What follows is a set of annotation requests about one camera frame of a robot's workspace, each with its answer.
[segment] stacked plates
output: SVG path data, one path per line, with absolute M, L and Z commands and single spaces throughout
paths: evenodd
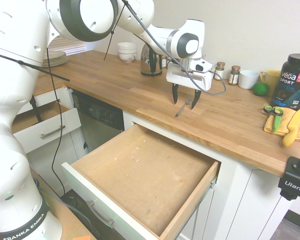
M 68 57 L 64 51 L 49 51 L 49 59 L 51 67 L 64 64 L 68 61 Z M 42 67 L 49 67 L 47 54 L 44 56 Z

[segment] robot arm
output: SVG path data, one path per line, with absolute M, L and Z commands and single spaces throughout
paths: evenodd
M 151 24 L 155 9 L 153 0 L 129 0 L 129 3 L 125 0 L 47 0 L 46 8 L 53 26 L 50 28 L 53 33 L 49 34 L 51 40 L 52 36 L 55 38 L 60 34 L 68 39 L 98 41 L 112 31 L 117 21 L 119 27 L 135 34 L 157 54 L 181 60 L 185 68 L 180 67 L 178 62 L 169 64 L 166 76 L 166 80 L 173 83 L 175 103 L 179 85 L 196 90 L 192 108 L 201 91 L 206 92 L 211 87 L 212 75 L 209 71 L 212 65 L 201 58 L 205 38 L 205 24 L 202 21 L 188 19 L 179 29 L 155 27 Z
M 0 0 L 0 55 L 40 67 L 45 49 L 55 37 L 85 42 L 103 39 L 124 8 L 118 21 L 121 28 L 137 35 L 159 54 L 168 52 L 175 58 L 189 59 L 194 80 L 203 82 L 195 76 L 209 69 L 198 67 L 205 64 L 201 59 L 203 22 L 187 20 L 178 30 L 158 28 L 151 25 L 152 0 L 130 0 L 129 4 L 161 47 L 124 8 L 122 0 Z M 175 69 L 171 68 L 172 76 L 179 74 L 178 78 L 190 85 L 180 68 Z M 61 237 L 60 222 L 46 209 L 41 214 L 44 200 L 32 180 L 26 153 L 11 130 L 19 110 L 32 97 L 38 74 L 32 68 L 0 58 L 0 239 Z M 201 87 L 210 88 L 209 83 Z

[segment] drawer handle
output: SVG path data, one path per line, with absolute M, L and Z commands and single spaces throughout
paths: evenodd
M 63 125 L 62 127 L 60 126 L 58 129 L 56 129 L 56 130 L 54 130 L 54 131 L 51 131 L 51 132 L 49 132 L 49 133 L 47 133 L 47 134 L 41 134 L 41 135 L 40 135 L 40 138 L 41 138 L 41 139 L 44 139 L 44 138 L 46 138 L 46 137 L 48 137 L 48 136 L 51 136 L 52 134 L 55 134 L 55 133 L 61 131 L 61 129 L 64 129 L 65 127 L 66 127 L 66 126 Z
M 106 225 L 107 227 L 113 229 L 114 226 L 113 226 L 113 223 L 114 223 L 114 220 L 113 219 L 110 219 L 109 221 L 106 221 L 104 220 L 104 218 L 102 216 L 100 216 L 99 213 L 96 212 L 96 210 L 94 209 L 94 204 L 95 202 L 94 201 L 87 201 L 86 204 L 88 205 L 89 209 L 91 210 L 91 212 L 104 224 Z

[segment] stacked bowls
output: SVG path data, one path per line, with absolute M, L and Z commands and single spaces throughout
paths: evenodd
M 126 62 L 130 63 L 136 59 L 137 55 L 137 44 L 134 42 L 120 42 L 117 44 L 119 58 Z

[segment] white wall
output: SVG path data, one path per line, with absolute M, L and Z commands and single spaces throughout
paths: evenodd
M 300 53 L 300 0 L 154 0 L 153 25 L 178 29 L 185 19 L 205 23 L 203 53 L 211 63 L 225 62 L 225 77 L 232 65 L 262 71 L 281 69 L 291 53 Z M 109 37 L 88 43 L 105 52 Z M 110 47 L 136 42 L 138 57 L 144 43 L 119 27 Z

